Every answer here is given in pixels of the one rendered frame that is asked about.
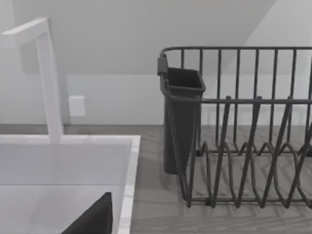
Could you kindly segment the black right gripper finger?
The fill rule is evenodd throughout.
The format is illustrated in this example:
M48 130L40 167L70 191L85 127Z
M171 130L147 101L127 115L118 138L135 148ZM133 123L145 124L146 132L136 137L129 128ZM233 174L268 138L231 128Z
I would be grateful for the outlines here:
M112 193L104 193L61 234L112 234Z

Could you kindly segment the white sink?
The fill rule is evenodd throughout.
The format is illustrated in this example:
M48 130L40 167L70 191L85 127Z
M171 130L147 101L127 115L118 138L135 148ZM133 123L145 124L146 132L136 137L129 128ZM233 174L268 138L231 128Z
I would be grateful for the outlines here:
M131 234L139 135L0 144L0 234L61 234L104 193L113 232Z

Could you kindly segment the dark grey cutlery holder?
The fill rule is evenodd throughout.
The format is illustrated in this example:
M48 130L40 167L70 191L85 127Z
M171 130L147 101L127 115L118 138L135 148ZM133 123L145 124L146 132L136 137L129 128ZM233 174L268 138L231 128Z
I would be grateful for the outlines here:
M170 93L177 97L202 97L206 90L202 76L197 70L169 67L168 80ZM195 104L173 100L172 108L182 169L186 170L193 139ZM170 175L176 175L176 158L167 107L164 108L163 152L164 172Z

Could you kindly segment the tall white tap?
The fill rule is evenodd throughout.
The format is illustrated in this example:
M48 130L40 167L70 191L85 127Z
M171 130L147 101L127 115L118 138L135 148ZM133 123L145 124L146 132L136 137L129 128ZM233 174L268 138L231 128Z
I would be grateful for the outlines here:
M35 18L0 34L0 46L4 48L20 47L32 40L36 41L48 130L46 135L0 135L0 144L59 144L64 136L59 80L49 22L48 17Z

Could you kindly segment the white wall socket plate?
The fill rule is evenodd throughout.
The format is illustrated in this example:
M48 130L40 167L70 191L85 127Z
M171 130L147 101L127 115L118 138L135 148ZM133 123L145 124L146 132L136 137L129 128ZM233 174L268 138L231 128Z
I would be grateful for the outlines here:
M85 97L84 96L69 96L69 112L71 117L83 117L85 111Z

